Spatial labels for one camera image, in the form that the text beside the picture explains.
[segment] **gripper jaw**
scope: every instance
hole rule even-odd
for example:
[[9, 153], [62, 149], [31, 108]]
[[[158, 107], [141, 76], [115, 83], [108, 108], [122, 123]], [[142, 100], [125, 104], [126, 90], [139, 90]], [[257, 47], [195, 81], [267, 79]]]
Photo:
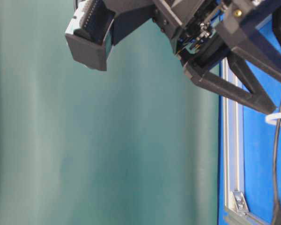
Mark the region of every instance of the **gripper jaw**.
[[[106, 71], [111, 49], [152, 18], [194, 84], [269, 114], [276, 106], [246, 61], [281, 82], [281, 54], [257, 28], [270, 15], [281, 45], [281, 0], [83, 0], [66, 38], [74, 60]], [[209, 72], [224, 58], [248, 91]]]

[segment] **black cable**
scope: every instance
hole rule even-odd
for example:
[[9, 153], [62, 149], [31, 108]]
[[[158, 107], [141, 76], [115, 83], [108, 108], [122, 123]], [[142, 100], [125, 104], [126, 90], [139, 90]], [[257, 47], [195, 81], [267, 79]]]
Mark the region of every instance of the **black cable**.
[[273, 225], [281, 224], [281, 203], [279, 200], [279, 192], [277, 185], [277, 154], [278, 154], [278, 143], [281, 128], [281, 119], [277, 120], [275, 139], [274, 139], [274, 153], [273, 153], [273, 185], [274, 185], [274, 215], [272, 219]]
[[76, 11], [77, 8], [78, 8], [78, 0], [74, 0], [74, 10]]

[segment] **black 3d-printed part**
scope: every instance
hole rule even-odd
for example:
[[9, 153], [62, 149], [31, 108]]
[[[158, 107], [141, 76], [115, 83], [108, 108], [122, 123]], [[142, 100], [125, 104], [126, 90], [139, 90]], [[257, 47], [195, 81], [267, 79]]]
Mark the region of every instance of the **black 3d-printed part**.
[[83, 11], [85, 14], [80, 20], [81, 28], [75, 30], [74, 34], [101, 45], [114, 12], [108, 10], [102, 0], [88, 0]]

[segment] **green backdrop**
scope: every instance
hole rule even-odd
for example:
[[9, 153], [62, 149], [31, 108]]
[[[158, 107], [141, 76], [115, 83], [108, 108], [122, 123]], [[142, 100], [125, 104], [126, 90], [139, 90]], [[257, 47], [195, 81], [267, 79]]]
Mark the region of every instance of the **green backdrop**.
[[74, 62], [72, 15], [0, 1], [0, 225], [216, 224], [218, 96], [152, 22], [107, 73]]

